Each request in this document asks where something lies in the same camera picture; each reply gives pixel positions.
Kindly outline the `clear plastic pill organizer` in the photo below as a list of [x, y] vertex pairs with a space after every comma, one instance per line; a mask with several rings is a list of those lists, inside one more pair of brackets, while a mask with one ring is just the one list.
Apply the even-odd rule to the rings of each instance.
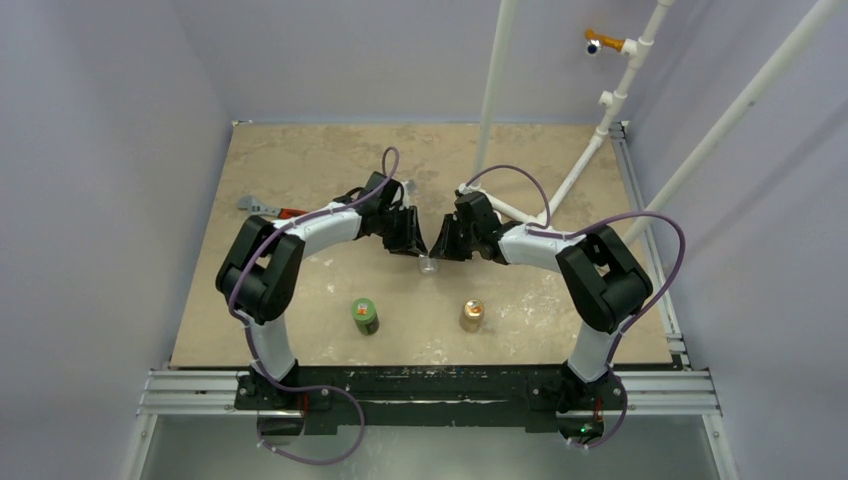
[[423, 275], [435, 275], [439, 271], [438, 260], [428, 256], [420, 256], [418, 266], [420, 273]]

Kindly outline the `green pill bottle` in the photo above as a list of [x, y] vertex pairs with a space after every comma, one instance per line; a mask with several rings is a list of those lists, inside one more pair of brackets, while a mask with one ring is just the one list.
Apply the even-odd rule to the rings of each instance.
[[352, 302], [351, 317], [362, 335], [373, 335], [379, 329], [380, 322], [377, 308], [369, 298], [363, 297]]

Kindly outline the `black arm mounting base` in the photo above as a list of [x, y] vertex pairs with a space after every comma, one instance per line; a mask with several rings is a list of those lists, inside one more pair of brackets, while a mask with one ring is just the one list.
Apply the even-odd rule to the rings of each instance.
[[585, 384], [559, 364], [296, 366], [282, 384], [255, 371], [238, 376], [235, 409], [301, 413], [309, 435], [359, 424], [491, 427], [592, 442], [627, 407], [615, 375]]

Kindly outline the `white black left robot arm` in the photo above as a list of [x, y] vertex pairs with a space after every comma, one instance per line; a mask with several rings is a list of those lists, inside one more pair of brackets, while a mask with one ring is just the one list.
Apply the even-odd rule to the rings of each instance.
[[334, 198], [321, 209], [287, 220], [249, 217], [241, 226], [215, 278], [230, 314], [245, 331], [251, 367], [264, 376], [259, 395], [272, 408], [297, 399], [297, 365], [284, 315], [293, 300], [302, 262], [334, 245], [376, 235], [395, 255], [426, 252], [416, 188], [373, 172], [366, 184]]

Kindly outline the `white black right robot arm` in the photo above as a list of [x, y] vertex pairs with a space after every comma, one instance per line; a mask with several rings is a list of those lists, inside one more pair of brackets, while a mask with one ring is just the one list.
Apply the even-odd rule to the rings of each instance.
[[616, 338], [653, 294], [653, 284], [611, 227], [584, 233], [536, 230], [528, 223], [502, 222], [482, 193], [457, 198], [444, 216], [431, 258], [466, 261], [474, 254], [501, 265], [523, 265], [560, 273], [582, 320], [561, 381], [564, 399], [584, 407], [601, 391]]

